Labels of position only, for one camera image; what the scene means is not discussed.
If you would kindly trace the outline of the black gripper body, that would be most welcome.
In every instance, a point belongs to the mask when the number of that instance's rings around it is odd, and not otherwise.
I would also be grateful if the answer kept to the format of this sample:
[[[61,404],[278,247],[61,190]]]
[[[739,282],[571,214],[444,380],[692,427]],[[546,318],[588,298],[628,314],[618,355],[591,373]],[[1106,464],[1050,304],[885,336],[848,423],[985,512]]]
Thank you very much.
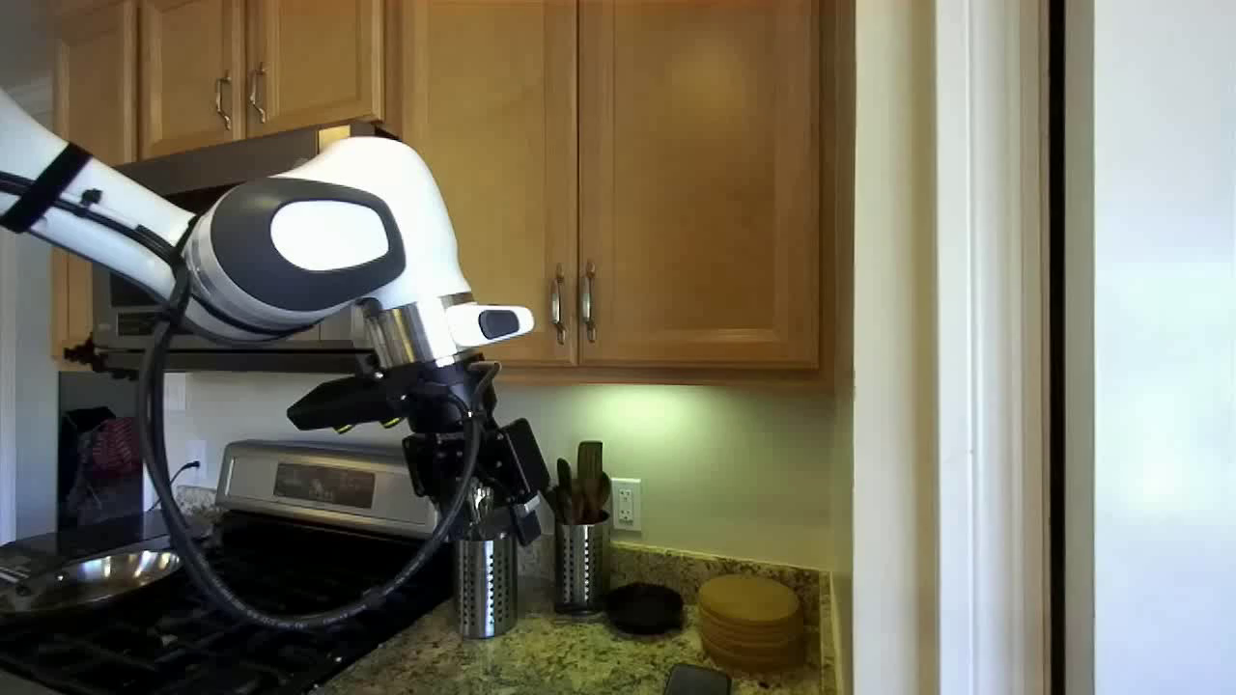
[[[493,419],[493,368],[399,368],[391,404],[408,419],[400,439],[412,490],[448,506],[467,480],[483,482],[498,506],[530,502],[549,486],[549,466],[524,418]]]

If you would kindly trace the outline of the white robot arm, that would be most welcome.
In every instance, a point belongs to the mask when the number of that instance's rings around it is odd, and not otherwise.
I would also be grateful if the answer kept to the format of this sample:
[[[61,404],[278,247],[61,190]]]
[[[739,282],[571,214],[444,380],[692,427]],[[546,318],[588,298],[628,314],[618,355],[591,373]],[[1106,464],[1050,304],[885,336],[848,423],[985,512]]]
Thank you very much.
[[[452,432],[464,413],[444,386],[538,329],[524,304],[470,295],[432,171],[391,135],[345,135],[189,214],[0,95],[0,175],[7,232],[134,282],[216,342],[274,342],[363,304],[378,369],[309,391],[297,427],[404,418]]]

